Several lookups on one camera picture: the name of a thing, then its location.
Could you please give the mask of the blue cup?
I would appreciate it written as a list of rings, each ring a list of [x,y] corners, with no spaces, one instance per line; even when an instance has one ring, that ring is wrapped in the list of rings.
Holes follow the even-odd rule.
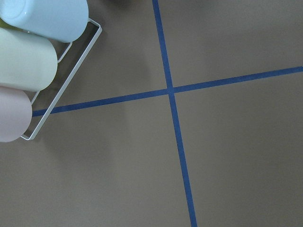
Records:
[[[0,18],[22,30],[70,43],[85,31],[89,8],[86,0],[2,0]]]

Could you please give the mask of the white cup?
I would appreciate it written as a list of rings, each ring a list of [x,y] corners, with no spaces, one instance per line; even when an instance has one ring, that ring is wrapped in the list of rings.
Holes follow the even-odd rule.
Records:
[[[58,60],[51,42],[17,30],[0,29],[0,85],[26,91],[47,88],[57,72]]]

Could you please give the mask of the pink cup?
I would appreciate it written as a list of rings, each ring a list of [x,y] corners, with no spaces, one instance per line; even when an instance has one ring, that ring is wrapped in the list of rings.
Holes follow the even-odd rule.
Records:
[[[32,105],[22,90],[0,88],[0,141],[11,142],[26,132],[32,119]]]

